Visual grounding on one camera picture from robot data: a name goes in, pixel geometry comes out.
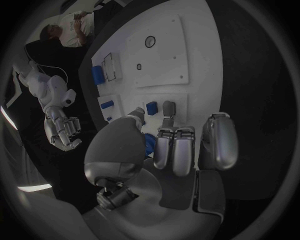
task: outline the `round hole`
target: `round hole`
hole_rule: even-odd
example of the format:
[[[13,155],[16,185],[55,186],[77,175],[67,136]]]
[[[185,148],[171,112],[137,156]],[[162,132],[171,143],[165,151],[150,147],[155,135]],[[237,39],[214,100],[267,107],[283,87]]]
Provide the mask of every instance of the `round hole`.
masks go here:
[[[156,40],[154,36],[148,36],[145,40],[145,46],[147,48],[152,48],[155,44]]]

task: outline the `blue cylinder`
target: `blue cylinder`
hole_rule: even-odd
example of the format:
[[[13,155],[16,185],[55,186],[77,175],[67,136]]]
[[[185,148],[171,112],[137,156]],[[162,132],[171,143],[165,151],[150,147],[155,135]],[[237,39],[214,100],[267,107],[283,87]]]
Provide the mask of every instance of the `blue cylinder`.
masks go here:
[[[111,100],[111,101],[107,101],[105,103],[102,103],[100,106],[101,106],[102,109],[107,109],[107,108],[109,108],[113,105],[114,105],[114,102]]]
[[[91,72],[92,72],[92,78],[94,80],[95,85],[105,83],[105,78],[101,66],[93,66],[91,68]]]

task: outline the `blue block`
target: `blue block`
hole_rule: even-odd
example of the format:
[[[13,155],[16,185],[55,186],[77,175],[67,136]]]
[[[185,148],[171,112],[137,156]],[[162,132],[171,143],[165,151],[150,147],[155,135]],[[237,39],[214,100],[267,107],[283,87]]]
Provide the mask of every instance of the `blue block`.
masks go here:
[[[105,83],[105,78],[104,78],[101,66],[93,66],[91,68],[91,73],[92,73],[92,78],[94,80],[95,85]]]
[[[148,115],[153,116],[154,114],[157,114],[159,112],[158,110],[158,104],[156,101],[152,101],[146,104],[147,107],[147,113]]]
[[[111,107],[113,105],[114,105],[113,101],[107,101],[105,103],[102,103],[100,106],[101,106],[102,109],[107,109],[107,108],[109,108],[109,107]]]

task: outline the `white board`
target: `white board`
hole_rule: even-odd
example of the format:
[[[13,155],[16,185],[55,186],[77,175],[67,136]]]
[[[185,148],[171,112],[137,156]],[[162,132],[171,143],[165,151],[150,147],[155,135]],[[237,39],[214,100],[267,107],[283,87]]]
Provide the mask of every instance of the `white board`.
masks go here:
[[[113,101],[113,106],[102,109],[101,104],[107,103],[109,101]],[[102,111],[102,115],[103,115],[105,121],[111,123],[114,120],[125,116],[123,107],[122,107],[122,103],[121,103],[120,95],[100,96],[100,97],[98,97],[98,102],[99,102],[99,106],[100,106],[100,109]]]
[[[174,122],[178,124],[185,124],[188,117],[188,94],[187,93],[159,93],[159,94],[143,94],[136,95],[132,101],[132,108],[140,107],[145,110],[145,117],[159,119],[163,122],[163,104],[165,101],[175,103],[176,113]],[[146,104],[150,102],[157,103],[158,113],[155,115],[148,115]]]
[[[146,46],[148,37],[155,38],[152,47]],[[128,77],[136,88],[189,83],[185,36],[177,14],[141,24],[126,43]]]

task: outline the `white robot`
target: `white robot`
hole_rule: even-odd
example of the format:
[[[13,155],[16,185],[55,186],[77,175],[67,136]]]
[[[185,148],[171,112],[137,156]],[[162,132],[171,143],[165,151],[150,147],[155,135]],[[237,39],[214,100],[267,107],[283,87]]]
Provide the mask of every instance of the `white robot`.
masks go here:
[[[60,76],[41,73],[33,61],[27,63],[25,59],[25,55],[16,56],[13,69],[19,74],[21,83],[37,97],[45,113],[44,128],[49,142],[65,152],[77,148],[82,141],[71,141],[71,138],[80,133],[80,121],[77,117],[68,118],[63,111],[63,107],[74,103],[76,92],[68,90]]]

